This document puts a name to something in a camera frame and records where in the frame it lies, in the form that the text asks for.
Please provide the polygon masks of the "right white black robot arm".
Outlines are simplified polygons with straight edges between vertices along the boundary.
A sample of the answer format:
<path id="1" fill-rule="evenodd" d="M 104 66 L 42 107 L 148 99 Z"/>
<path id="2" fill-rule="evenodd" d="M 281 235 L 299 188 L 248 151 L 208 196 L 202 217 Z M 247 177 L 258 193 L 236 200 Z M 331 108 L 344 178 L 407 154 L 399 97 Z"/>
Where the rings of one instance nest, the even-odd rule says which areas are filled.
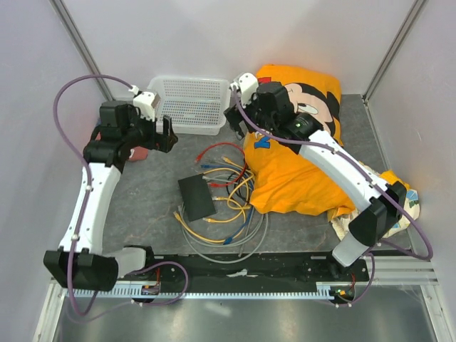
<path id="1" fill-rule="evenodd" d="M 256 179 L 254 207 L 261 213 L 354 214 L 326 262 L 332 279 L 345 279 L 352 264 L 405 215 L 406 186 L 347 153 L 321 120 L 293 106 L 279 82 L 260 84 L 247 73 L 230 90 L 234 105 L 225 116 L 244 138 L 245 160 Z"/>

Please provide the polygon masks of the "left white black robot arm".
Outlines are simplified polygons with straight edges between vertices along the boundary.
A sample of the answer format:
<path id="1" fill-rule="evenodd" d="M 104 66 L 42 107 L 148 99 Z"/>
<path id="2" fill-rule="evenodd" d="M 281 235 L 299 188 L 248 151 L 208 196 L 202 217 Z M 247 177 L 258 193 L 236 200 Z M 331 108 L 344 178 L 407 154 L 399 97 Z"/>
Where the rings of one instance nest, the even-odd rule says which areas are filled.
<path id="1" fill-rule="evenodd" d="M 110 291 L 116 281 L 134 273 L 141 280 L 154 277 L 156 263 L 149 247 L 128 245 L 103 254 L 103 230 L 113 191 L 125 163 L 137 147 L 171 151 L 178 141 L 170 117 L 157 131 L 157 96 L 133 103 L 113 100 L 99 109 L 100 121 L 83 149 L 81 188 L 69 227 L 56 250 L 48 250 L 43 264 L 64 288 Z"/>

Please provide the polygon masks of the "white plastic basket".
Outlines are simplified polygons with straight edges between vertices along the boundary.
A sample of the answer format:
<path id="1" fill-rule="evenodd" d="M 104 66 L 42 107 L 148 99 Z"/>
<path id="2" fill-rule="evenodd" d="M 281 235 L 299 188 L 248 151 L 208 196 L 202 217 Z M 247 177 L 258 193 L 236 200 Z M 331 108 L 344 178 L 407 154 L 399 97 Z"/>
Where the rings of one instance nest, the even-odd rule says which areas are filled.
<path id="1" fill-rule="evenodd" d="M 157 76 L 148 87 L 160 96 L 156 110 L 157 130 L 162 118 L 172 119 L 176 134 L 218 135 L 225 125 L 231 91 L 229 81 L 221 78 Z"/>

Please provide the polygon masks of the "black network switch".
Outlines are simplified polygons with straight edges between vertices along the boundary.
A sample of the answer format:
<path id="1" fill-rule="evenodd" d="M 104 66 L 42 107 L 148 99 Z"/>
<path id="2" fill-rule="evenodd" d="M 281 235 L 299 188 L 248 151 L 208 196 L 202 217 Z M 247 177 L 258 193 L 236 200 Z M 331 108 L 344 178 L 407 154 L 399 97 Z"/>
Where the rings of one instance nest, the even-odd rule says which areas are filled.
<path id="1" fill-rule="evenodd" d="M 209 186 L 202 174 L 183 178 L 177 183 L 190 222 L 208 218 L 217 212 Z"/>

